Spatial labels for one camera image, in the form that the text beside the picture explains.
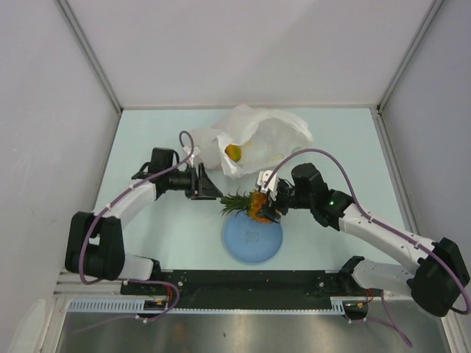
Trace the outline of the white plastic bag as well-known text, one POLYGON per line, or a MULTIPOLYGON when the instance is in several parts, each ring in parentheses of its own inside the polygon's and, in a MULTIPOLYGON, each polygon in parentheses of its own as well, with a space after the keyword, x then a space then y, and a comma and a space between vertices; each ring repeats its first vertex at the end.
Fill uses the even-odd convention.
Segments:
POLYGON ((308 123, 297 115, 246 104, 233 108, 213 126, 192 129, 190 134, 201 149, 195 159, 232 179, 273 168, 313 141, 308 123), (242 149, 238 163, 224 152, 230 144, 242 149))

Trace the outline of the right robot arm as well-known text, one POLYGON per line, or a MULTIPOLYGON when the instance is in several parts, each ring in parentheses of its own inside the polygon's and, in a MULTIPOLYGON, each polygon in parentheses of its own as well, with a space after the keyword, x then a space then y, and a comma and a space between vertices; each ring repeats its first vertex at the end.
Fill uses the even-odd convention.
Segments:
POLYGON ((379 289, 410 296, 425 312, 444 317, 470 282, 470 275, 456 243, 434 241, 400 231, 361 211, 353 197, 330 189, 311 163, 297 165, 289 184, 274 171, 262 171, 256 185, 266 196, 261 218, 279 222, 290 209, 309 210, 323 227, 353 235, 395 260, 377 263, 352 257, 341 268, 340 288, 348 295, 379 289))

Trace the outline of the fake pineapple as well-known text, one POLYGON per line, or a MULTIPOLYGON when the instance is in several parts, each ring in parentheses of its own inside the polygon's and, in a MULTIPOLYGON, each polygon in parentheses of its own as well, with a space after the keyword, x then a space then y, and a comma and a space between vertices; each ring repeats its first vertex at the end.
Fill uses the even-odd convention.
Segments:
POLYGON ((262 206, 267 201, 267 195, 260 193, 256 189, 250 192, 227 193, 220 198, 222 215, 246 215, 251 220, 260 224, 273 224, 274 221, 261 215, 262 206))

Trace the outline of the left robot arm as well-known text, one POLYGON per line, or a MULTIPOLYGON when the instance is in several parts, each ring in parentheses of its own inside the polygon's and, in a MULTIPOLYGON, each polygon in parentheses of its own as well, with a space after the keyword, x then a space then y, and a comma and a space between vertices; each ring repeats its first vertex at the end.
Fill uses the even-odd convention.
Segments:
POLYGON ((71 218, 65 269, 86 282, 137 280, 145 293, 161 289, 158 261, 126 253, 123 231, 147 206, 167 191, 182 191, 190 200, 216 200, 222 192, 206 174, 203 164, 181 160, 173 149, 154 148, 151 160, 132 177, 135 181, 104 209, 78 212, 71 218))

